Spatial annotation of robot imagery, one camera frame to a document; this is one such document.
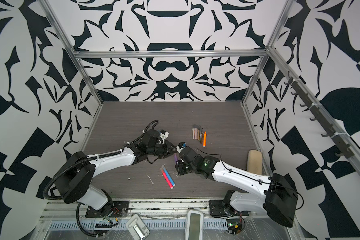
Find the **purple marker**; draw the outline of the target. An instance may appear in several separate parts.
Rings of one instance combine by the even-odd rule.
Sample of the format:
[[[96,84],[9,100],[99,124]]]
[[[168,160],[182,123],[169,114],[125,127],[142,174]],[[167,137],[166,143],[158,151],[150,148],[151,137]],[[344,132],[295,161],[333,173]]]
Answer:
[[[175,162],[177,163],[179,158],[178,158],[178,155],[177,154],[174,154],[174,158],[175,158]]]

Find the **blue marker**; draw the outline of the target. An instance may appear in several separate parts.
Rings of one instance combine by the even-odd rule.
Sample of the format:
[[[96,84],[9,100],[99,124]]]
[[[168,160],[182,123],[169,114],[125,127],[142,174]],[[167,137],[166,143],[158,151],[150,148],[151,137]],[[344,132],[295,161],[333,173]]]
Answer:
[[[171,178],[169,172],[167,171],[165,165],[162,165],[162,169],[164,171],[164,174],[166,175],[167,179],[169,180],[169,182],[171,183],[172,187],[174,187],[176,184],[175,182],[173,181],[173,179]]]

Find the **orange marker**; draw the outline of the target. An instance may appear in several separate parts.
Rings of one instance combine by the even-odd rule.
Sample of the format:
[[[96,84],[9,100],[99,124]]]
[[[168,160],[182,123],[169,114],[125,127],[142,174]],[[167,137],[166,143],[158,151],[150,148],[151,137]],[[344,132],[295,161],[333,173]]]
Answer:
[[[203,147],[205,148],[207,144],[207,132],[204,131],[204,135],[203,135]]]

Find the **red pink marker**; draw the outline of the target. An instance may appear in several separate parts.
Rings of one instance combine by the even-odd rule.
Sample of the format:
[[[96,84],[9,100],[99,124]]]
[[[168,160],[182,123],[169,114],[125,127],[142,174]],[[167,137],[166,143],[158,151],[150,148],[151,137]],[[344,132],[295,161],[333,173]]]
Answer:
[[[160,170],[161,170],[161,172],[162,172],[162,174],[163,174],[163,177],[165,178],[167,184],[169,185],[169,188],[170,188],[170,189],[173,189],[173,185],[172,185],[172,183],[170,182],[170,180],[169,180],[167,174],[165,173],[164,169],[163,169],[163,168],[160,168]]]

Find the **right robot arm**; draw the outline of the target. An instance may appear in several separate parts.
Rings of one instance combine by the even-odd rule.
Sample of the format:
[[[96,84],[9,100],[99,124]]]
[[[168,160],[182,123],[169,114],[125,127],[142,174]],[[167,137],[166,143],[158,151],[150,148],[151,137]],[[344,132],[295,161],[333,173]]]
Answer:
[[[265,212],[281,226],[292,228],[299,194],[285,177],[273,174],[271,177],[252,174],[235,168],[215,155],[197,153],[185,143],[177,146],[179,160],[176,163],[178,175],[196,174],[203,179],[225,183],[252,194],[255,202],[252,211]]]

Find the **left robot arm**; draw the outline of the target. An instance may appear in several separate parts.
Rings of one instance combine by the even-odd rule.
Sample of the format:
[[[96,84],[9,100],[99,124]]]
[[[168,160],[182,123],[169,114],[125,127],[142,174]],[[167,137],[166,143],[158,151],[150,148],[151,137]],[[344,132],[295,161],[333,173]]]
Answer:
[[[168,132],[146,130],[136,140],[120,150],[105,154],[73,154],[58,170],[43,190],[46,200],[63,200],[66,204],[79,203],[106,214],[114,207],[109,194],[92,185],[93,178],[120,167],[147,161],[150,156],[165,159],[177,152],[174,144],[167,140]]]

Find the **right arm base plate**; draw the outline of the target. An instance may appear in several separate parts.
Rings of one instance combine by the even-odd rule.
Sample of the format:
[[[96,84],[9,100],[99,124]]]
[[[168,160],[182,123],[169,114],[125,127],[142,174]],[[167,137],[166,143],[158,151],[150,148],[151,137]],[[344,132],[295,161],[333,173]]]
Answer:
[[[223,218],[223,217],[234,217],[234,216],[249,216],[249,211],[238,212],[232,207],[229,207],[228,204],[224,204],[223,200],[209,200],[209,213],[213,218]]]

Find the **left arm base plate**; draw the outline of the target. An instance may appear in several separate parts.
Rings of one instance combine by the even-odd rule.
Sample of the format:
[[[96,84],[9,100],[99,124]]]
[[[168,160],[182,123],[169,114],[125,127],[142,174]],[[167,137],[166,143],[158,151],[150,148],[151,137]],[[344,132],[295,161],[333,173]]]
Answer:
[[[118,218],[125,216],[129,211],[129,201],[114,201],[111,205],[105,205],[100,210],[95,210],[92,207],[87,207],[85,214],[86,218]]]

